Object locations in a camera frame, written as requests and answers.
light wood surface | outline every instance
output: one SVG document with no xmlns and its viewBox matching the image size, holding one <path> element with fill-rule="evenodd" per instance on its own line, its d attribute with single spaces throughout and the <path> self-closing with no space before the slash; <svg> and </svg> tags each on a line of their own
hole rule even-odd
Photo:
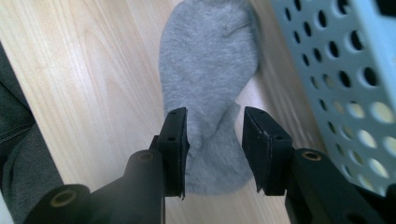
<svg viewBox="0 0 396 224">
<path fill-rule="evenodd" d="M 101 188 L 159 133 L 159 43 L 179 1 L 0 1 L 0 39 L 66 184 Z M 268 110 L 295 146 L 323 149 L 269 0 L 251 2 L 264 58 L 236 102 Z M 229 195 L 167 199 L 166 215 L 167 223 L 289 222 L 284 198 L 257 194 L 253 180 Z"/>
</svg>

circular hole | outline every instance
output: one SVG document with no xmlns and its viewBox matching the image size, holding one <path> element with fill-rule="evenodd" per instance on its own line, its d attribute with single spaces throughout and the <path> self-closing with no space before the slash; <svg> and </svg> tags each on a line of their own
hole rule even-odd
<svg viewBox="0 0 396 224">
<path fill-rule="evenodd" d="M 285 16 L 288 21 L 291 21 L 291 15 L 288 8 L 285 8 Z"/>
<path fill-rule="evenodd" d="M 349 76 L 347 75 L 346 72 L 340 71 L 340 73 L 338 74 L 338 77 L 340 78 L 341 84 L 344 87 L 347 87 L 347 88 L 351 87 L 352 84 L 351 84 Z"/>
<path fill-rule="evenodd" d="M 358 103 L 352 101 L 346 107 L 352 117 L 355 117 L 357 119 L 364 118 L 363 107 L 361 107 L 361 105 L 359 105 Z"/>
<path fill-rule="evenodd" d="M 359 139 L 361 140 L 361 142 L 365 146 L 371 147 L 371 148 L 376 148 L 376 141 L 374 140 L 372 135 L 370 135 L 369 133 L 367 133 L 364 130 L 360 130 L 358 132 L 358 136 L 359 136 Z"/>
<path fill-rule="evenodd" d="M 350 33 L 350 43 L 352 44 L 353 49 L 362 50 L 363 44 L 361 43 L 361 39 L 359 38 L 358 31 L 353 31 Z"/>
<path fill-rule="evenodd" d="M 387 150 L 387 152 L 396 157 L 396 139 L 393 137 L 385 137 L 384 139 L 384 145 L 385 145 L 385 149 Z"/>
<path fill-rule="evenodd" d="M 315 152 L 305 151 L 305 152 L 303 152 L 303 156 L 310 161 L 320 161 L 321 160 L 321 156 Z"/>
<path fill-rule="evenodd" d="M 309 26 L 308 22 L 304 22 L 304 30 L 307 36 L 312 35 L 311 27 Z"/>
<path fill-rule="evenodd" d="M 349 13 L 349 4 L 347 3 L 347 0 L 337 0 L 337 8 L 342 15 Z"/>
<path fill-rule="evenodd" d="M 361 155 L 356 151 L 349 151 L 349 157 L 356 162 L 358 165 L 363 165 L 363 160 L 361 159 Z"/>
<path fill-rule="evenodd" d="M 294 40 L 296 41 L 297 44 L 300 44 L 300 36 L 295 31 L 294 31 Z"/>
<path fill-rule="evenodd" d="M 387 195 L 387 191 L 385 190 L 384 187 L 380 187 L 378 189 L 379 195 L 381 195 L 382 197 L 385 197 Z"/>
<path fill-rule="evenodd" d="M 325 111 L 327 111 L 327 106 L 326 106 L 326 104 L 324 103 L 324 101 L 323 101 L 323 100 L 319 100 L 319 102 L 320 102 L 320 106 L 322 107 L 322 109 L 325 110 Z"/>
<path fill-rule="evenodd" d="M 338 102 L 338 101 L 333 101 L 332 104 L 334 105 L 334 108 L 335 108 L 335 110 L 336 110 L 338 113 L 340 113 L 340 114 L 343 114 L 343 113 L 344 113 L 344 108 L 343 108 L 343 106 L 341 105 L 340 102 Z"/>
<path fill-rule="evenodd" d="M 375 159 L 370 159 L 369 160 L 369 165 L 370 168 L 374 171 L 376 175 L 382 176 L 384 178 L 389 178 L 389 174 L 387 169 L 381 164 L 381 162 L 375 160 Z"/>
<path fill-rule="evenodd" d="M 373 71 L 373 69 L 367 67 L 364 68 L 363 70 L 363 77 L 364 77 L 364 81 L 370 85 L 370 86 L 376 86 L 378 85 L 377 83 L 377 79 L 376 79 L 376 74 Z"/>
<path fill-rule="evenodd" d="M 347 127 L 347 126 L 343 126 L 343 128 L 341 129 L 343 135 L 347 138 L 347 139 L 352 139 L 353 138 L 353 132 L 352 130 Z"/>
<path fill-rule="evenodd" d="M 319 13 L 318 13 L 318 24 L 319 24 L 322 28 L 327 27 L 326 16 L 324 15 L 324 12 L 323 12 L 322 10 L 320 10 Z"/>
<path fill-rule="evenodd" d="M 306 57 L 305 54 L 303 54 L 303 61 L 304 61 L 304 64 L 305 64 L 306 66 L 309 66 L 308 57 Z"/>
<path fill-rule="evenodd" d="M 154 155 L 152 153 L 146 152 L 146 153 L 139 155 L 137 158 L 140 161 L 150 161 L 153 157 L 154 157 Z"/>
<path fill-rule="evenodd" d="M 321 54 L 318 49 L 314 49 L 314 56 L 317 59 L 318 63 L 321 63 Z"/>
<path fill-rule="evenodd" d="M 65 189 L 58 194 L 56 194 L 50 201 L 52 207 L 63 207 L 77 198 L 77 193 L 73 189 Z"/>
<path fill-rule="evenodd" d="M 344 149 L 340 146 L 340 145 L 335 145 L 335 147 L 337 148 L 338 153 L 340 153 L 342 156 L 345 156 L 345 152 Z"/>
<path fill-rule="evenodd" d="M 314 77 L 311 77 L 311 83 L 312 83 L 312 86 L 313 86 L 315 89 L 319 89 L 318 83 L 317 83 L 317 81 L 315 80 Z"/>
<path fill-rule="evenodd" d="M 331 122 L 328 122 L 328 124 L 329 124 L 329 128 L 330 128 L 330 130 L 332 131 L 332 133 L 336 133 L 336 132 L 335 132 L 334 125 L 332 125 Z"/>
<path fill-rule="evenodd" d="M 347 166 L 343 166 L 343 170 L 344 170 L 344 173 L 346 174 L 346 176 L 347 177 L 349 177 L 349 178 L 354 178 L 354 175 L 352 174 L 352 172 L 351 172 L 351 170 L 349 169 L 349 167 L 347 167 Z"/>
<path fill-rule="evenodd" d="M 334 58 L 338 58 L 340 56 L 338 52 L 338 47 L 333 41 L 329 42 L 329 52 Z"/>
<path fill-rule="evenodd" d="M 334 87 L 334 83 L 332 82 L 332 79 L 328 75 L 326 74 L 323 75 L 323 81 L 328 88 L 332 89 Z"/>
<path fill-rule="evenodd" d="M 358 175 L 358 179 L 364 188 L 368 190 L 374 190 L 372 183 L 370 183 L 370 181 L 366 177 L 364 177 L 364 175 Z"/>
<path fill-rule="evenodd" d="M 301 11 L 301 3 L 300 0 L 294 0 L 294 5 L 298 11 Z"/>
<path fill-rule="evenodd" d="M 352 223 L 352 224 L 366 224 L 367 222 L 366 222 L 366 219 L 362 216 L 362 215 L 359 215 L 359 214 L 356 214 L 356 213 L 348 213 L 347 215 L 346 215 L 346 218 L 350 221 L 350 223 Z"/>
<path fill-rule="evenodd" d="M 375 102 L 372 105 L 373 116 L 380 122 L 393 123 L 394 116 L 390 108 L 384 103 Z"/>
</svg>

sock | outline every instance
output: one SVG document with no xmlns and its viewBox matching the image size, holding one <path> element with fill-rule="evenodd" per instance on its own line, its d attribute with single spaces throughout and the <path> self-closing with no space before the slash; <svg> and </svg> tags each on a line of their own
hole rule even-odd
<svg viewBox="0 0 396 224">
<path fill-rule="evenodd" d="M 188 109 L 187 192 L 231 192 L 251 178 L 233 128 L 233 101 L 258 66 L 253 29 L 245 0 L 185 0 L 163 30 L 164 110 Z"/>
</svg>

white perforated panel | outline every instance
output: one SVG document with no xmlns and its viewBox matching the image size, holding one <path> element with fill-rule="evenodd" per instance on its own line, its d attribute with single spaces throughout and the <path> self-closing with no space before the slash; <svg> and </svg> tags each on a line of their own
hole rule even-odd
<svg viewBox="0 0 396 224">
<path fill-rule="evenodd" d="M 272 3 L 332 161 L 384 195 L 396 183 L 396 17 L 374 0 Z"/>
</svg>

black machine part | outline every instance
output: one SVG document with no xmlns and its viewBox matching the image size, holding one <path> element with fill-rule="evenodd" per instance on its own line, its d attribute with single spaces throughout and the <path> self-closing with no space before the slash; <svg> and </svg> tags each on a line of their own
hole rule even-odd
<svg viewBox="0 0 396 224">
<path fill-rule="evenodd" d="M 165 197 L 184 198 L 189 150 L 187 109 L 168 113 L 148 150 L 128 160 L 123 177 L 90 193 L 83 185 L 64 185 L 46 194 L 24 223 L 139 223 L 165 221 Z"/>
<path fill-rule="evenodd" d="M 24 223 L 164 223 L 165 197 L 185 194 L 186 121 L 186 108 L 171 111 L 149 149 L 131 156 L 123 177 L 93 193 L 82 185 L 54 189 Z M 396 223 L 396 185 L 381 197 L 350 184 L 325 154 L 294 149 L 265 111 L 245 108 L 242 148 L 257 191 L 287 194 L 291 223 Z"/>
<path fill-rule="evenodd" d="M 350 184 L 325 154 L 295 150 L 268 113 L 245 108 L 242 141 L 258 191 L 269 196 L 287 191 L 291 223 L 396 223 L 390 211 L 396 207 L 396 185 L 380 197 Z"/>
</svg>

